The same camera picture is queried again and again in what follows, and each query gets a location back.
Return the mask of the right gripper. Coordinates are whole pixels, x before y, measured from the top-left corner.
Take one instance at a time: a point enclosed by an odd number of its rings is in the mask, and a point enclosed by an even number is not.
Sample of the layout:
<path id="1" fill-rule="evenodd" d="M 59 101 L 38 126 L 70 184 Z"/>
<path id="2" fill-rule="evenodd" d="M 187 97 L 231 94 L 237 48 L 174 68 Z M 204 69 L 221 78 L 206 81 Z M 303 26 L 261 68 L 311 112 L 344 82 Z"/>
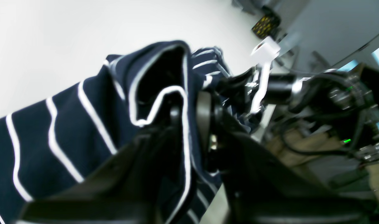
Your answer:
<path id="1" fill-rule="evenodd" d="M 222 78 L 217 93 L 224 99 L 224 106 L 233 109 L 250 109 L 258 91 L 260 69 L 252 67 L 241 75 Z M 273 74 L 268 79 L 264 103 L 289 105 L 300 98 L 304 79 L 294 74 Z"/>

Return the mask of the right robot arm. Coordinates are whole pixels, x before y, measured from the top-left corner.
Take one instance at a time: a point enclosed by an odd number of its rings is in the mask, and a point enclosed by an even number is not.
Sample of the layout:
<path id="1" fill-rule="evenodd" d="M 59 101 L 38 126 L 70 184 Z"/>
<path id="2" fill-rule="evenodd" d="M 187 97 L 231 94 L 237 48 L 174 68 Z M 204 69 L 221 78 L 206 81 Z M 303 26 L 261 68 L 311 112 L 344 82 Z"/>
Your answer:
<path id="1" fill-rule="evenodd" d="M 280 124 L 279 137 L 293 153 L 304 156 L 351 156 L 364 162 L 379 160 L 379 105 L 373 88 L 357 75 L 338 70 L 324 71 L 312 77 L 293 73 L 271 75 L 260 66 L 245 73 L 222 78 L 217 93 L 227 99 L 239 117 L 216 109 L 211 125 L 215 132 L 224 126 L 235 130 L 255 129 L 264 104 L 286 105 L 292 117 Z M 343 146 L 327 151 L 302 151 L 286 139 L 286 131 L 300 120 L 329 125 L 344 141 Z"/>

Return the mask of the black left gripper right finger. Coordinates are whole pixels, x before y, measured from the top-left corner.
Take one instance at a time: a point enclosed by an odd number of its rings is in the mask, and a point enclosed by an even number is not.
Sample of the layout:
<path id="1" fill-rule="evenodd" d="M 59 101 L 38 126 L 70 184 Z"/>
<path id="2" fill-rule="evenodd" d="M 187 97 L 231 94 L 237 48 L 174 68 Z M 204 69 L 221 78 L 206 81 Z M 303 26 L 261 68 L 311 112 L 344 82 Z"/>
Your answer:
<path id="1" fill-rule="evenodd" d="M 372 210 L 366 200 L 339 197 L 283 165 L 220 104 L 198 94 L 196 122 L 202 166 L 219 171 L 231 224 L 361 224 Z"/>

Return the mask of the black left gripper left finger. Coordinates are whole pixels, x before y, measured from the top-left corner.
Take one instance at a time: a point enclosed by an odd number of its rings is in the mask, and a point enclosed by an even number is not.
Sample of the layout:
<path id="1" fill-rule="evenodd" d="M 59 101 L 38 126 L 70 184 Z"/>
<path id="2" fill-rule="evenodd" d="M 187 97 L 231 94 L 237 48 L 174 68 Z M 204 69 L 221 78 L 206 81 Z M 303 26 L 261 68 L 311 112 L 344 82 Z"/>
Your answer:
<path id="1" fill-rule="evenodd" d="M 28 203 L 17 224 L 162 224 L 157 205 L 164 171 L 179 158 L 181 108 L 165 106 L 157 122 L 84 182 Z"/>

